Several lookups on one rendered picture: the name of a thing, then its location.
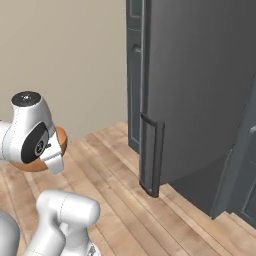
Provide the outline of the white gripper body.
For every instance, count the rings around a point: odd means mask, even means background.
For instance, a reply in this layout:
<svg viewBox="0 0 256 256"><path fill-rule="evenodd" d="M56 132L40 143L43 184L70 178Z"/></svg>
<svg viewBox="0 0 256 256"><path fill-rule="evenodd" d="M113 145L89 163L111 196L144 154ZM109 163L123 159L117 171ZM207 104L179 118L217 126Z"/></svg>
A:
<svg viewBox="0 0 256 256"><path fill-rule="evenodd" d="M43 162L46 164L48 169L53 174L58 174L59 172L62 172L64 169L64 161L61 152L54 153L51 155L44 154Z"/></svg>

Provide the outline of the blue-grey cupboard run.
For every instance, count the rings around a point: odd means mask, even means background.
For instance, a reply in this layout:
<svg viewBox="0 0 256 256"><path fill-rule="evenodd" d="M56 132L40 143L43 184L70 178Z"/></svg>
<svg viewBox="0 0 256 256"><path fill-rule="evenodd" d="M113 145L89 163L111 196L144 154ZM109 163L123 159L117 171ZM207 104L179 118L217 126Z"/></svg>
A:
<svg viewBox="0 0 256 256"><path fill-rule="evenodd" d="M210 216L215 219L224 211L235 213L256 228L256 76Z"/></svg>

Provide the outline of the blue-grey tall cupboard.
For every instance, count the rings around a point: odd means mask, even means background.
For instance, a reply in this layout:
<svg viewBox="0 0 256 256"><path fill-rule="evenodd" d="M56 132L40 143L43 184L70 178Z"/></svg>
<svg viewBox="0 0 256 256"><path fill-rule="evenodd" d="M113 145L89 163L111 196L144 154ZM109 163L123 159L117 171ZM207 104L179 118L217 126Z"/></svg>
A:
<svg viewBox="0 0 256 256"><path fill-rule="evenodd" d="M139 152L143 0L126 0L128 145Z"/></svg>

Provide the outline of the orange bowl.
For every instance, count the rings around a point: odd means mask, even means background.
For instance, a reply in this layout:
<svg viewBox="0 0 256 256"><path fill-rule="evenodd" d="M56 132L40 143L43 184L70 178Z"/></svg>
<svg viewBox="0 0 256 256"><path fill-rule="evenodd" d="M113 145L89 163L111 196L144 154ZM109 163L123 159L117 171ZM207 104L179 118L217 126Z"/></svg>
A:
<svg viewBox="0 0 256 256"><path fill-rule="evenodd" d="M56 131L62 153L65 153L68 144L68 136L65 130L60 126L56 127ZM11 165L26 172L40 172L48 169L47 165L40 159L36 159L29 164L11 162Z"/></svg>

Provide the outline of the dark grey fridge door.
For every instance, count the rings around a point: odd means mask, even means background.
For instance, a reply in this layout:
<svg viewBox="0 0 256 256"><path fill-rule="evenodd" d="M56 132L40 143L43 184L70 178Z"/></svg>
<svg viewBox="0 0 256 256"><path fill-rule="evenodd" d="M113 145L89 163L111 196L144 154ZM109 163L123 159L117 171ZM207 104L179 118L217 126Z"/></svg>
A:
<svg viewBox="0 0 256 256"><path fill-rule="evenodd" d="M256 0L143 7L141 112L165 125L160 186L210 216L256 76Z"/></svg>

